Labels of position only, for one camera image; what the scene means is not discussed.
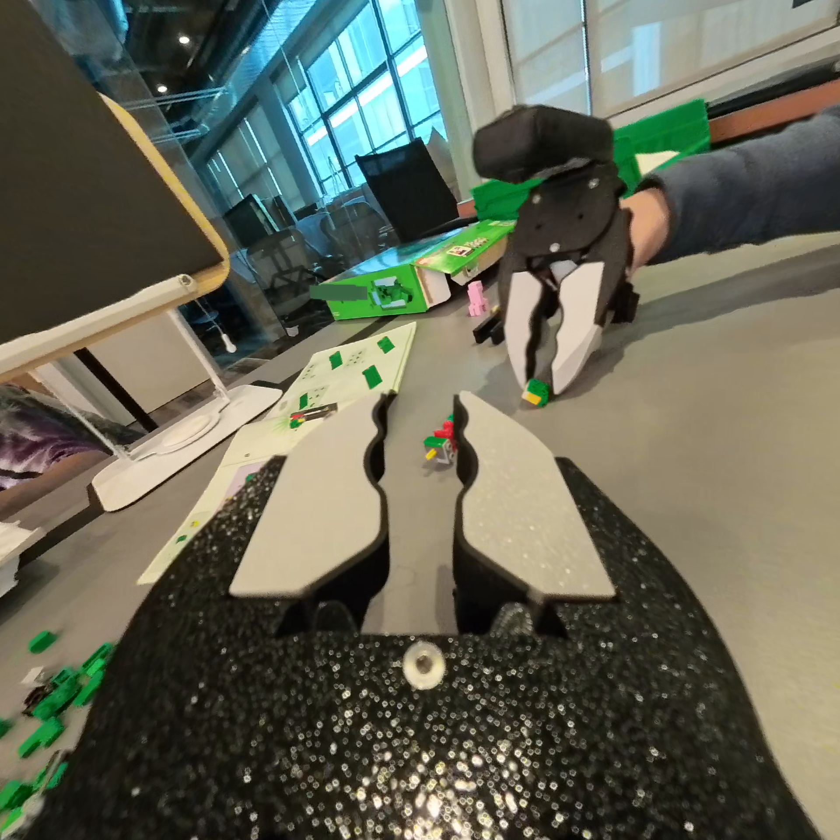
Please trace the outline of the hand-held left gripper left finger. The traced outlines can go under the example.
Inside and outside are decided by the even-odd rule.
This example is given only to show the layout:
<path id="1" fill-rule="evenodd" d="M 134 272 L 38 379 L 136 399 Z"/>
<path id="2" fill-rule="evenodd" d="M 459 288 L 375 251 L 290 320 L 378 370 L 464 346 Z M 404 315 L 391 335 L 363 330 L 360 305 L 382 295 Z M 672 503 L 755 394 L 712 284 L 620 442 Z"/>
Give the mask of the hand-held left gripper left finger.
<path id="1" fill-rule="evenodd" d="M 385 536 L 386 503 L 373 469 L 390 392 L 340 409 L 283 461 L 229 586 L 241 599 L 301 599 L 374 550 Z"/>

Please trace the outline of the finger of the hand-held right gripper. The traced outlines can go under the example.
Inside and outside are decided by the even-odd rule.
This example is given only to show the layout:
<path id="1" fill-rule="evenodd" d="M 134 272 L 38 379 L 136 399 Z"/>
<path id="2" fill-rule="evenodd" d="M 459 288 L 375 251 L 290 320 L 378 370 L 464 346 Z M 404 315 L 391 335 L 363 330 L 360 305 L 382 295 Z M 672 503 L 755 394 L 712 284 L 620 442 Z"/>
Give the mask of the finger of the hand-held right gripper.
<path id="1" fill-rule="evenodd" d="M 556 262 L 551 274 L 558 291 L 561 321 L 555 334 L 551 363 L 552 392 L 568 390 L 600 344 L 603 326 L 598 323 L 604 264 Z"/>
<path id="2" fill-rule="evenodd" d="M 511 368 L 522 390 L 532 379 L 551 382 L 558 315 L 559 295 L 553 283 L 527 270 L 511 275 L 504 333 Z"/>

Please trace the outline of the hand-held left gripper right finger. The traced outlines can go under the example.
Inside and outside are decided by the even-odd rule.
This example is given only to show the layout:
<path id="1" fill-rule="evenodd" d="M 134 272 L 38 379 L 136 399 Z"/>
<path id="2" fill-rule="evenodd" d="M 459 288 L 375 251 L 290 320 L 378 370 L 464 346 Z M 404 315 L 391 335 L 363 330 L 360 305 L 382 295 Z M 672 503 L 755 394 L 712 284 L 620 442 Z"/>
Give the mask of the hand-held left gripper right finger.
<path id="1" fill-rule="evenodd" d="M 458 546 L 533 604 L 616 597 L 550 448 L 472 392 L 455 399 Z"/>

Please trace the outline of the small multicoloured brick assembly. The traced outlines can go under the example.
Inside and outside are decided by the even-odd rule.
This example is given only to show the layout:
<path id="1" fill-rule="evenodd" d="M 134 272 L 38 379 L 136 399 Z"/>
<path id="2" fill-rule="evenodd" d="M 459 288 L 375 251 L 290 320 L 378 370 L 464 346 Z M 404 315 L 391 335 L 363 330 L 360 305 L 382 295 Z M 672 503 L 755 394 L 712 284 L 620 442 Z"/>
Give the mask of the small multicoloured brick assembly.
<path id="1" fill-rule="evenodd" d="M 455 417 L 449 414 L 441 426 L 423 441 L 424 463 L 428 469 L 441 471 L 454 466 L 457 460 Z"/>

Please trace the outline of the person's right forearm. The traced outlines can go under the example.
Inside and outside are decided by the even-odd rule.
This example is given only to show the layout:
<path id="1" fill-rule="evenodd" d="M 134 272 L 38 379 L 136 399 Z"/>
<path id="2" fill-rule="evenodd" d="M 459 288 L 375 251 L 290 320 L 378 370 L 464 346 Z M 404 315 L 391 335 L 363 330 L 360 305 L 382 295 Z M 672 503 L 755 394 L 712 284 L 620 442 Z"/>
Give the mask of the person's right forearm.
<path id="1" fill-rule="evenodd" d="M 839 107 L 779 133 L 654 171 L 641 185 L 663 193 L 667 263 L 778 238 L 839 229 Z"/>

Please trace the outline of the grey desk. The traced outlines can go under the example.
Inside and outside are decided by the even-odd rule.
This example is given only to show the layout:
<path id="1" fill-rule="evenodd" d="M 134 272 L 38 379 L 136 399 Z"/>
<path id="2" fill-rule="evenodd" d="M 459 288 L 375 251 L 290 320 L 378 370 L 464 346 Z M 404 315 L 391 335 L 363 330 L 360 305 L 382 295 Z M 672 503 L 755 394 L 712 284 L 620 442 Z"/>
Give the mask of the grey desk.
<path id="1" fill-rule="evenodd" d="M 679 570 L 791 788 L 838 838 L 838 237 L 684 259 L 636 287 L 636 320 L 535 410 L 462 301 L 416 319 L 385 440 L 392 566 L 364 632 L 455 631 L 459 482 L 422 442 L 471 391 L 573 460 Z"/>

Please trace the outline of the person's right hand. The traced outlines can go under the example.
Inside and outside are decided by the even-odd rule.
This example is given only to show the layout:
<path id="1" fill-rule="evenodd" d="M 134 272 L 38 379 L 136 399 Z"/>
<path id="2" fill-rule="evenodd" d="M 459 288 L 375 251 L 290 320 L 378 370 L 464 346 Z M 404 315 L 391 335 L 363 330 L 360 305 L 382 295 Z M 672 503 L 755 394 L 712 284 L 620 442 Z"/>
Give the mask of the person's right hand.
<path id="1" fill-rule="evenodd" d="M 628 272 L 632 275 L 650 263 L 664 247 L 669 236 L 669 206 L 665 194 L 657 187 L 648 187 L 624 198 L 620 206 L 630 213 L 633 260 Z"/>

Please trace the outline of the pale green instruction booklet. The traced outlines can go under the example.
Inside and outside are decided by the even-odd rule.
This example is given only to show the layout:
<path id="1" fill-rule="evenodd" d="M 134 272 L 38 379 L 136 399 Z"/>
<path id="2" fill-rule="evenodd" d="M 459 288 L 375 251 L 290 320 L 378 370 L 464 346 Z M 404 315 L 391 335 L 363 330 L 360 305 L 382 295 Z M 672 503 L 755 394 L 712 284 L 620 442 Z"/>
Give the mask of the pale green instruction booklet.
<path id="1" fill-rule="evenodd" d="M 312 429 L 369 392 L 398 392 L 417 324 L 315 353 L 264 419 L 233 436 L 196 504 L 137 585 L 157 582 L 177 555 L 272 458 L 288 456 Z"/>

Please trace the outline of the green cardboard box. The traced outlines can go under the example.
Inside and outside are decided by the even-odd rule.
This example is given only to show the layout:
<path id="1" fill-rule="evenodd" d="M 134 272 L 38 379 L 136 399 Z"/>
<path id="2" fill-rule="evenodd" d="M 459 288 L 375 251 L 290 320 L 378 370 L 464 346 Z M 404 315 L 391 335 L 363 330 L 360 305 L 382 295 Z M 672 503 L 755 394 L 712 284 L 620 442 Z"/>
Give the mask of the green cardboard box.
<path id="1" fill-rule="evenodd" d="M 310 287 L 335 320 L 427 312 L 466 287 L 503 256 L 514 220 L 486 219 L 399 245 Z"/>

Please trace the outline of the black mesh office chair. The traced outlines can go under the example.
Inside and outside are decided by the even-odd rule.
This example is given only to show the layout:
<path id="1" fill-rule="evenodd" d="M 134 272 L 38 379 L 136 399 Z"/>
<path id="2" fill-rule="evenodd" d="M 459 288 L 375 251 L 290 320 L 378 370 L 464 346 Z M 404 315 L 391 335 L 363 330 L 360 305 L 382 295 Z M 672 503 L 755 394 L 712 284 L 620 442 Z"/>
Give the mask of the black mesh office chair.
<path id="1" fill-rule="evenodd" d="M 464 225 L 454 194 L 420 139 L 354 161 L 401 244 Z"/>

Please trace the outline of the grey office chair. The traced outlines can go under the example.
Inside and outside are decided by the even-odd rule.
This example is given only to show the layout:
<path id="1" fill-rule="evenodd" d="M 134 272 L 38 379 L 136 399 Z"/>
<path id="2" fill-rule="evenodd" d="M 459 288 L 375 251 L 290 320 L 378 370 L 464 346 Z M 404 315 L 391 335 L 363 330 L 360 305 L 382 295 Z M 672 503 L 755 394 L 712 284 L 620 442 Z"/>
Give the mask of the grey office chair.
<path id="1" fill-rule="evenodd" d="M 323 315 L 322 305 L 310 301 L 310 288 L 325 280 L 314 251 L 296 227 L 279 227 L 254 194 L 221 218 L 238 246 L 232 258 L 256 283 L 283 332 L 300 337 Z"/>

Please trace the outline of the purple cloth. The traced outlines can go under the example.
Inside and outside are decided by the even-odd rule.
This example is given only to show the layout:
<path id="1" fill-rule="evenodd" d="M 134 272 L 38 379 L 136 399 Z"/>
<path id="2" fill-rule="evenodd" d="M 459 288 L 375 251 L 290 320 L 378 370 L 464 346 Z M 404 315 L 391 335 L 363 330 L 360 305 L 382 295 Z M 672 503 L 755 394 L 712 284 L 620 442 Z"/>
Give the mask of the purple cloth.
<path id="1" fill-rule="evenodd" d="M 2 385 L 2 491 L 23 487 L 79 456 L 111 453 L 73 415 L 17 385 Z"/>

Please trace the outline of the pile of green bricks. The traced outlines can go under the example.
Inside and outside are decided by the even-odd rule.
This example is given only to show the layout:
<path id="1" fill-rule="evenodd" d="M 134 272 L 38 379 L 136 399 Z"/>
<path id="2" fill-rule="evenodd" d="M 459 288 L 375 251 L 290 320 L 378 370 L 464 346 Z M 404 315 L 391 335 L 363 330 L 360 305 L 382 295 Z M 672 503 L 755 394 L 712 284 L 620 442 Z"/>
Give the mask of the pile of green bricks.
<path id="1" fill-rule="evenodd" d="M 117 644 L 95 647 L 80 663 L 32 668 L 19 713 L 2 715 L 2 838 L 20 838 L 63 781 L 70 730 L 97 694 Z"/>

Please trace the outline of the black board with white stand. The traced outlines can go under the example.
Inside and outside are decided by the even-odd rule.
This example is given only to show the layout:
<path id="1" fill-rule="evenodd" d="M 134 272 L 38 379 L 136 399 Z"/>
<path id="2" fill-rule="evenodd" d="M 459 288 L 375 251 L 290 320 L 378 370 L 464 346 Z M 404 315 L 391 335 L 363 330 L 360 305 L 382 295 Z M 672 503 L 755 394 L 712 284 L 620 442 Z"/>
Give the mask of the black board with white stand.
<path id="1" fill-rule="evenodd" d="M 2 382 L 168 316 L 217 396 L 91 483 L 119 511 L 279 402 L 228 390 L 176 312 L 228 278 L 224 241 L 133 116 L 100 95 L 30 2 L 2 2 Z"/>

